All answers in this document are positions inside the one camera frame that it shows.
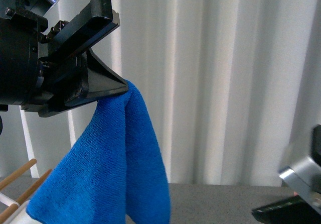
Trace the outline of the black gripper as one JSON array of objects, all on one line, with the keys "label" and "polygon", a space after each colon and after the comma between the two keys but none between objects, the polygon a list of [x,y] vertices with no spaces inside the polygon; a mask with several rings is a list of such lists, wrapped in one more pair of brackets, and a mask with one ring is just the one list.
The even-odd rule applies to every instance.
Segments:
[{"label": "black gripper", "polygon": [[25,0],[1,0],[1,111],[20,105],[25,111],[60,113],[85,105],[86,89],[74,89],[71,102],[66,89],[36,102],[41,61],[71,63],[119,26],[111,0],[90,0],[49,43],[38,46],[47,19],[26,9]]}]

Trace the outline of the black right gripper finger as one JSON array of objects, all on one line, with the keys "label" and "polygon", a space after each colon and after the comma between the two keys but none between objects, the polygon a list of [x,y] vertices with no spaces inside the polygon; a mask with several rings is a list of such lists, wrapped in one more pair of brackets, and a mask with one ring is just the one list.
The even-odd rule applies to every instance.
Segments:
[{"label": "black right gripper finger", "polygon": [[45,77],[44,91],[53,94],[39,110],[48,118],[128,91],[128,83],[107,67],[92,49],[68,59]]}]

